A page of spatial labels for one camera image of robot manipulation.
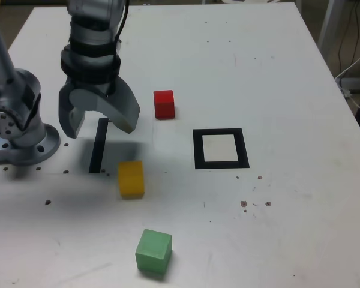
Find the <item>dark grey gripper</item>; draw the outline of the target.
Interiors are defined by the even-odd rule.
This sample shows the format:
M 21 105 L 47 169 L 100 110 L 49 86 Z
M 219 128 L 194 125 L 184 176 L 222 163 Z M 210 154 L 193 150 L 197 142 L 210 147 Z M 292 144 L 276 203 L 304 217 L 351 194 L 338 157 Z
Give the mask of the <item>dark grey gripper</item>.
M 76 139 L 86 111 L 106 116 L 120 130 L 132 133 L 140 106 L 128 84 L 117 77 L 112 83 L 91 84 L 68 77 L 59 92 L 59 123 L 67 137 Z

